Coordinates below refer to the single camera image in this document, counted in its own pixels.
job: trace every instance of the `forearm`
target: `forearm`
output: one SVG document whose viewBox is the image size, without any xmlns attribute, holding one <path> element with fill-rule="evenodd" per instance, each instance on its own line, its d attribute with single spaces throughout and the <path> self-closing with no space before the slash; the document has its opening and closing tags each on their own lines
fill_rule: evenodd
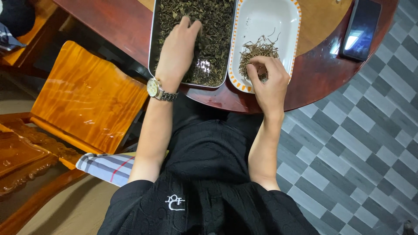
<svg viewBox="0 0 418 235">
<path fill-rule="evenodd" d="M 173 103 L 151 98 L 128 182 L 157 180 L 173 126 Z"/>
<path fill-rule="evenodd" d="M 279 190 L 276 182 L 277 145 L 284 113 L 274 118 L 264 118 L 248 156 L 251 181 L 267 190 Z"/>
</svg>

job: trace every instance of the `white ceramic dish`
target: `white ceramic dish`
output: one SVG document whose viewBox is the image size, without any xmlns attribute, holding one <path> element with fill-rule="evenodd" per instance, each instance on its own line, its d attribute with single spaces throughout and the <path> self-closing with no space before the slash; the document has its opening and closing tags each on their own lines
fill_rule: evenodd
<svg viewBox="0 0 418 235">
<path fill-rule="evenodd" d="M 292 77 L 301 21 L 302 12 L 297 0 L 239 0 L 228 67 L 232 84 L 240 91 L 254 94 L 251 81 L 245 80 L 238 71 L 240 52 L 245 51 L 244 44 L 256 43 L 262 35 L 272 42 L 278 39 L 274 46 Z"/>
</svg>

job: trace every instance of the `wristwatch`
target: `wristwatch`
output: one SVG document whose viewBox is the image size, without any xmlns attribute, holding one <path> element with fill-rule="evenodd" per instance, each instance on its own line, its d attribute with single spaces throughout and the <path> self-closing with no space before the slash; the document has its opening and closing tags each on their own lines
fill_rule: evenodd
<svg viewBox="0 0 418 235">
<path fill-rule="evenodd" d="M 161 83 L 158 78 L 151 78 L 147 82 L 147 91 L 151 97 L 159 100 L 174 101 L 177 98 L 177 93 L 168 93 L 161 88 Z"/>
</svg>

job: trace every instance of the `orange dot pattern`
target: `orange dot pattern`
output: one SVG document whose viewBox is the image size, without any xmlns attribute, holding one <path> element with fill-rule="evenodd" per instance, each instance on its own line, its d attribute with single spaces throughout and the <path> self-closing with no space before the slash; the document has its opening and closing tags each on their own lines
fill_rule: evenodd
<svg viewBox="0 0 418 235">
<path fill-rule="evenodd" d="M 237 87 L 238 89 L 240 89 L 240 90 L 242 90 L 242 91 L 245 91 L 245 90 L 247 90 L 249 93 L 254 93 L 254 91 L 253 91 L 253 89 L 252 89 L 252 87 L 250 87 L 250 86 L 245 86 L 244 84 L 241 84 L 240 82 L 238 82 L 238 80 L 235 78 L 235 76 L 233 75 L 233 72 L 232 72 L 232 61 L 233 61 L 233 55 L 234 55 L 234 53 L 233 53 L 233 51 L 234 51 L 234 44 L 235 44 L 235 37 L 237 36 L 236 35 L 236 33 L 237 33 L 237 26 L 238 26 L 238 18 L 239 18 L 239 14 L 240 14 L 240 7 L 241 7 L 241 4 L 244 2 L 245 0 L 239 0 L 239 3 L 238 3 L 238 6 L 237 6 L 237 13 L 236 13 L 236 15 L 235 15 L 235 27 L 234 27 L 234 36 L 233 36 L 233 38 L 232 38 L 232 47 L 231 47 L 231 51 L 230 51 L 230 54 L 231 54 L 231 63 L 229 64 L 229 79 L 231 80 L 231 82 L 233 83 L 233 85 L 235 86 L 235 87 Z M 297 48 L 298 48 L 298 41 L 299 41 L 299 33 L 300 33 L 300 30 L 301 30 L 301 23 L 302 23 L 302 11 L 301 11 L 301 6 L 299 5 L 299 3 L 298 3 L 298 1 L 297 0 L 290 0 L 290 1 L 292 1 L 294 4 L 295 4 L 295 6 L 296 6 L 296 8 L 298 9 L 298 13 L 299 13 L 299 25 L 298 25 L 298 33 L 297 33 L 297 35 L 296 35 L 296 45 L 295 45 L 295 51 L 294 51 L 294 53 L 293 53 L 293 60 L 292 60 L 292 67 L 291 67 L 291 71 L 290 71 L 290 77 L 292 77 L 292 73 L 293 73 L 293 66 L 295 65 L 295 59 L 296 59 L 296 50 L 297 50 Z"/>
</svg>

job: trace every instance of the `red stripe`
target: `red stripe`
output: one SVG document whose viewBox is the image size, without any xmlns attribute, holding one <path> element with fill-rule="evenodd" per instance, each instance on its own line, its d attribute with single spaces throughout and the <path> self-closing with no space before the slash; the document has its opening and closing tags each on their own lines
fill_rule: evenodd
<svg viewBox="0 0 418 235">
<path fill-rule="evenodd" d="M 130 158 L 129 160 L 127 160 L 126 162 L 122 163 L 122 165 L 120 165 L 112 174 L 112 177 L 110 178 L 110 182 L 113 181 L 113 176 L 116 174 L 116 172 L 123 166 L 125 165 L 127 162 L 129 162 L 130 160 L 132 160 L 135 156 L 133 156 L 132 158 Z"/>
</svg>

